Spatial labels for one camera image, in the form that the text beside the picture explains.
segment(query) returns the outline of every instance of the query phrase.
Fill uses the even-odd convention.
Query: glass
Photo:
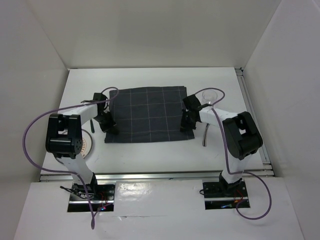
[[[213,89],[207,89],[202,92],[202,104],[213,104],[218,99],[218,94]],[[202,146],[207,146],[207,135],[210,124],[207,123],[205,126]]]
[[[213,104],[218,99],[218,94],[213,89],[207,89],[202,92],[202,104]]]

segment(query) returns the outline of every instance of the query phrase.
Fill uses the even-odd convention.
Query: white backdrop
[[[27,0],[70,68],[244,67],[280,0]]]
[[[0,8],[0,239],[14,238],[30,182],[39,171],[22,151],[28,123],[60,102],[68,71],[24,0]],[[28,138],[33,159],[45,156],[46,121]]]
[[[282,0],[245,68],[273,166],[284,176],[306,240],[320,208],[320,1]]]

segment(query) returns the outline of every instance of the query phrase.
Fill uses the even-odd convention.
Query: dark gray cloth
[[[112,98],[116,91],[110,91]],[[107,133],[105,143],[154,143],[194,139],[193,131],[180,132],[184,86],[122,89],[110,103],[110,112],[120,131]]]

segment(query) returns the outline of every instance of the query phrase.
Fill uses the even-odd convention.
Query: white tabletop
[[[264,178],[272,195],[270,213],[245,220],[234,209],[205,210],[201,180],[117,183],[113,212],[101,212],[91,230],[89,212],[68,213],[71,182],[32,183],[14,240],[303,240],[282,178]],[[268,208],[268,195],[256,178],[245,179],[257,217]]]
[[[216,87],[226,93],[225,99],[216,105],[218,108],[236,113],[247,110],[232,67],[71,69],[60,107],[92,99],[95,92],[111,86],[119,89],[185,86],[188,95]],[[205,123],[197,123],[195,139],[154,143],[104,143],[105,133],[95,121],[94,127],[93,149],[85,160],[95,173],[221,171],[225,167],[223,141],[217,127],[209,128],[207,147],[202,146]],[[89,122],[82,128],[91,132]],[[51,153],[45,155],[43,166],[65,170]],[[247,169],[262,168],[261,156],[256,153]]]

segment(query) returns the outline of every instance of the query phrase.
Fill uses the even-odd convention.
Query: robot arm
[[[102,93],[95,93],[91,102],[106,100]],[[82,125],[87,121],[95,119],[101,130],[106,133],[118,134],[116,123],[110,112],[105,112],[105,104],[84,105],[64,113],[53,113],[48,120],[45,148],[55,158],[60,159],[64,166],[71,172],[78,173],[88,191],[95,193],[97,180],[95,174],[88,168],[85,160],[80,154],[83,139]],[[80,179],[73,175],[74,187],[83,190]]]
[[[180,131],[196,129],[196,122],[219,127],[217,117],[210,104],[201,105],[194,94],[183,99],[183,102],[186,110],[183,110],[182,113]],[[263,140],[249,112],[234,113],[218,108],[214,108],[214,110],[222,122],[229,153],[229,171],[226,166],[219,176],[220,183],[227,191],[241,182],[247,162],[252,154],[255,154],[263,145]]]

